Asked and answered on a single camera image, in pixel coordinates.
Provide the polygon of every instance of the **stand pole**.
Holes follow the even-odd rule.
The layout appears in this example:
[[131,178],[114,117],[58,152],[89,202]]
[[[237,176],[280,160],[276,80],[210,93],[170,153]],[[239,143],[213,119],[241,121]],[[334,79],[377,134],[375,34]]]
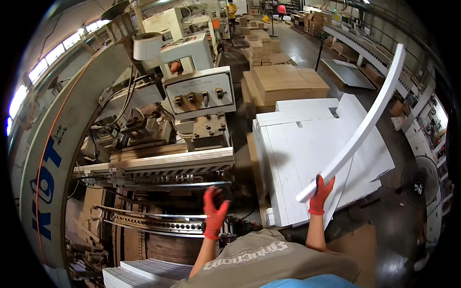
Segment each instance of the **stand pole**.
[[272,34],[270,34],[269,36],[278,37],[278,35],[274,33],[274,14],[273,13],[271,13],[271,20],[272,20]]
[[317,57],[317,64],[315,65],[315,72],[317,72],[317,68],[319,67],[319,62],[320,62],[320,55],[322,54],[322,47],[323,47],[323,37],[320,38],[320,50],[319,50],[319,56]]

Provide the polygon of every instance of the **orange cable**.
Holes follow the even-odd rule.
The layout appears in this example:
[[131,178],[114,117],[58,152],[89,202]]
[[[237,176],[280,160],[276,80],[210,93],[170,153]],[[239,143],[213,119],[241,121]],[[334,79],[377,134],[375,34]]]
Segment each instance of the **orange cable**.
[[91,64],[91,62],[96,58],[96,56],[102,51],[102,47],[99,49],[98,52],[96,52],[93,57],[90,59],[90,61],[88,62],[88,64],[85,66],[85,68],[83,69],[83,71],[80,73],[80,75],[78,76],[77,80],[74,82],[74,84],[72,85],[71,89],[69,90],[69,93],[67,93],[67,96],[64,98],[64,102],[62,103],[61,105],[61,108],[59,109],[58,111],[58,114],[56,115],[56,118],[54,119],[53,121],[53,124],[51,126],[51,129],[50,129],[50,133],[48,133],[48,137],[47,137],[47,141],[45,143],[45,147],[43,148],[43,153],[41,154],[41,159],[40,159],[40,166],[38,167],[38,173],[37,173],[37,189],[35,191],[35,217],[36,217],[36,221],[37,221],[37,234],[38,234],[38,243],[40,245],[40,252],[41,252],[41,257],[43,258],[43,263],[46,265],[47,264],[47,261],[45,260],[45,254],[43,253],[43,246],[41,244],[41,235],[40,235],[40,226],[38,224],[38,189],[39,189],[39,186],[40,186],[40,172],[41,172],[41,165],[43,164],[43,158],[45,157],[45,151],[47,149],[47,146],[48,146],[48,141],[51,137],[51,133],[53,132],[53,129],[54,129],[54,126],[56,124],[56,121],[58,120],[58,117],[59,115],[61,114],[61,111],[62,111],[62,108],[64,107],[64,104],[66,103],[67,99],[69,98],[69,95],[71,94],[72,90],[74,89],[75,85],[78,83],[78,80],[80,80],[80,77],[82,77],[82,75],[85,73],[86,69],[88,68],[88,66]]

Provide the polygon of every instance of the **window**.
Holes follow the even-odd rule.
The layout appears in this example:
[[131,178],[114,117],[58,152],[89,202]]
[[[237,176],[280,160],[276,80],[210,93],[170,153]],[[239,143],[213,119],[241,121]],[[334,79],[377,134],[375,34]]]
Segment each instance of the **window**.
[[10,117],[8,117],[8,119],[6,120],[6,136],[9,136],[10,135],[10,131],[11,131],[11,124],[13,123],[13,121],[11,120]]
[[74,46],[79,41],[80,41],[80,34],[77,32],[74,35],[67,38],[66,40],[64,40],[62,44],[64,45],[64,49],[68,50],[70,47]]
[[110,22],[109,20],[98,20],[96,21],[96,24],[98,24],[98,27],[101,28],[102,26],[106,25],[109,22]]
[[51,65],[51,63],[53,63],[54,61],[56,61],[56,59],[62,54],[64,53],[65,49],[64,49],[64,45],[59,44],[58,46],[56,46],[55,49],[51,50],[50,53],[48,53],[47,56],[45,56],[45,59],[47,60],[47,63],[48,65]]
[[32,84],[35,84],[35,82],[37,82],[40,75],[42,75],[43,72],[45,72],[47,68],[48,68],[47,61],[45,60],[45,58],[43,58],[37,64],[37,66],[35,66],[35,68],[29,73],[29,79],[32,81]]
[[19,85],[18,89],[16,90],[16,93],[14,94],[13,100],[11,100],[10,109],[8,110],[11,118],[15,118],[16,113],[18,112],[19,107],[21,106],[21,103],[27,96],[27,93],[27,88],[22,84]]
[[94,22],[94,23],[91,23],[90,25],[88,25],[86,27],[88,33],[92,33],[93,31],[96,31],[98,29],[98,23],[97,22]]

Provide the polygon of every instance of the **control box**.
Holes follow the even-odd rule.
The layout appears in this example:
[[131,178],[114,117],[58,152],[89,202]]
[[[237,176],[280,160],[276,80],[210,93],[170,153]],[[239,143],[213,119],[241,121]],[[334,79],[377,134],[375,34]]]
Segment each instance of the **control box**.
[[236,110],[229,66],[167,79],[163,87],[176,120]]

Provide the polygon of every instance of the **person in pink shirt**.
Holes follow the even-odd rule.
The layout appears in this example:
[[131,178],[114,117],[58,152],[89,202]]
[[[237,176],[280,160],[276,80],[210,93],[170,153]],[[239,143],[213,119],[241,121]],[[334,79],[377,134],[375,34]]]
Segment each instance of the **person in pink shirt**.
[[284,19],[284,16],[285,16],[286,13],[287,13],[287,10],[286,10],[285,6],[284,6],[284,5],[279,5],[279,6],[277,7],[277,12],[278,12],[278,18],[279,18],[280,21],[282,22],[283,19]]

